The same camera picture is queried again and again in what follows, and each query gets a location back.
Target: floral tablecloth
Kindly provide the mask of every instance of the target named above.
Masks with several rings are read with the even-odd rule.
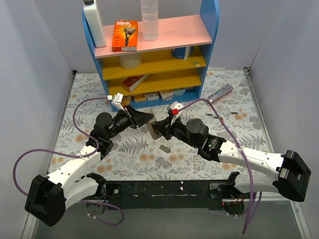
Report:
[[[202,98],[211,95],[226,83],[230,83],[234,90],[214,103],[217,111],[243,146],[269,151],[243,71],[209,70]],[[76,154],[82,149],[88,138],[75,129],[72,123],[73,111],[82,100],[100,96],[105,96],[105,92],[97,73],[76,74],[56,142],[56,151]],[[157,120],[167,116],[166,108],[167,106],[152,107]],[[102,112],[111,112],[108,101],[88,102],[78,110],[76,122],[83,130],[90,132],[96,116]],[[199,102],[186,109],[181,119],[186,123],[188,119],[200,118],[209,127],[211,134],[232,141],[218,119],[205,115],[211,112],[208,105]],[[90,172],[101,174],[106,180],[226,179],[231,171],[245,171],[245,168],[234,164],[206,161],[196,154],[197,150],[174,137],[170,141],[163,137],[153,140],[146,125],[138,129],[128,128],[112,140],[114,147],[109,155],[89,169]],[[161,144],[171,148],[171,152],[160,150]],[[48,171],[58,169],[68,160],[70,158],[53,155]]]

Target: white bottle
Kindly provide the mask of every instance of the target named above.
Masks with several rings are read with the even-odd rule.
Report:
[[[159,3],[158,0],[141,0],[143,37],[154,41],[159,37]]]
[[[94,0],[83,0],[84,14],[86,21],[90,27],[90,31],[96,47],[106,46],[106,37],[103,31],[103,24],[98,9],[98,5]]]

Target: pink shelf board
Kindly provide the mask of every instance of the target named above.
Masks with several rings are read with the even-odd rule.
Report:
[[[139,21],[137,51],[113,52],[114,25],[104,26],[107,46],[95,48],[95,57],[111,57],[136,52],[157,51],[176,47],[205,45],[212,42],[199,15],[165,18],[159,20],[159,37],[155,41],[143,38],[143,23]]]

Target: blue shelf frame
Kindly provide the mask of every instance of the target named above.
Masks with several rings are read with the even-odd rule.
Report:
[[[218,32],[218,26],[219,26],[218,0],[202,0],[199,15],[200,15],[205,27],[206,27],[208,34],[210,35],[210,38],[212,39],[211,44],[199,46],[201,53],[203,54],[203,57],[206,61],[206,67],[197,68],[197,72],[198,72],[198,75],[199,75],[200,80],[201,80],[201,86],[196,86],[196,87],[194,87],[193,91],[185,92],[182,96],[174,97],[170,101],[162,101],[161,98],[159,100],[156,100],[156,101],[146,101],[146,102],[139,102],[139,103],[135,103],[134,101],[131,101],[130,104],[132,107],[134,107],[135,109],[138,109],[138,108],[159,106],[159,105],[170,104],[174,101],[178,101],[178,102],[192,101],[192,100],[198,99],[200,97],[200,94],[201,94],[201,91],[202,91],[202,88],[204,85],[206,72],[208,70],[210,57],[211,57],[212,52],[213,52],[215,39],[216,39],[217,32]],[[90,31],[90,28],[88,26],[88,23],[86,21],[84,11],[82,11],[82,21],[83,21],[83,27],[84,27],[86,41],[88,43],[88,47],[90,49],[91,56],[93,58],[97,72],[99,73],[99,76],[100,76],[103,88],[105,90],[105,93],[108,95],[109,94],[109,84],[108,84],[108,81],[103,80],[103,74],[102,74],[103,58],[99,58],[99,59],[95,58],[94,40],[93,40],[91,31]]]

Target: razor image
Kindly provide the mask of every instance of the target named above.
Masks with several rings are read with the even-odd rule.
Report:
[[[135,28],[124,28],[123,31],[125,33],[125,46],[128,46],[129,45],[129,38],[135,32]]]

